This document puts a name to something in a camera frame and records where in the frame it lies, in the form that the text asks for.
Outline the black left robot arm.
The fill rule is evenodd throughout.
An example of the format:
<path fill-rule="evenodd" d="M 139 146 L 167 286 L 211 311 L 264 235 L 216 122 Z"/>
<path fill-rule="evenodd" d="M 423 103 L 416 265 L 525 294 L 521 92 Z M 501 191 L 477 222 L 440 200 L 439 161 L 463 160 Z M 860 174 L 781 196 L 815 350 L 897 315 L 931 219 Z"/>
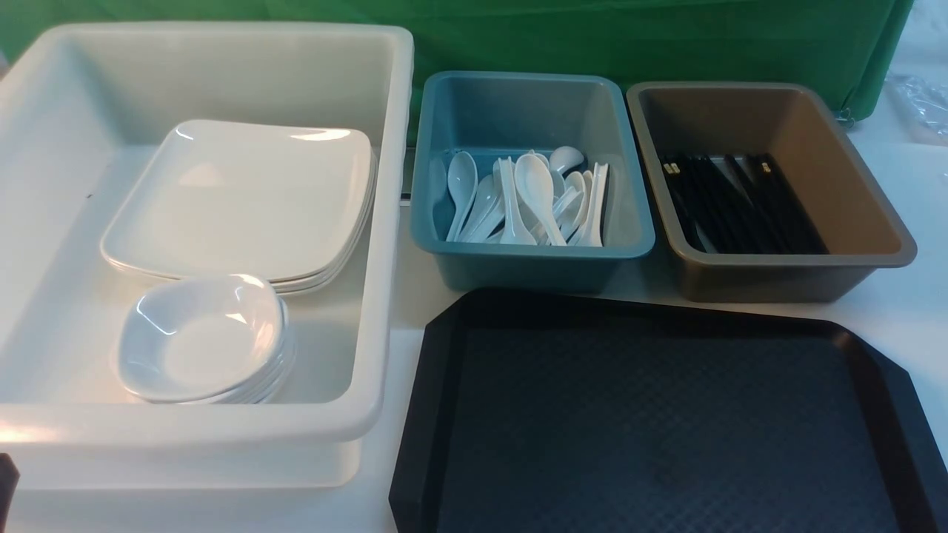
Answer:
<path fill-rule="evenodd" d="M 13 459 L 7 453 L 0 456 L 0 526 L 3 530 L 9 516 L 13 495 L 19 482 L 20 473 Z"/>

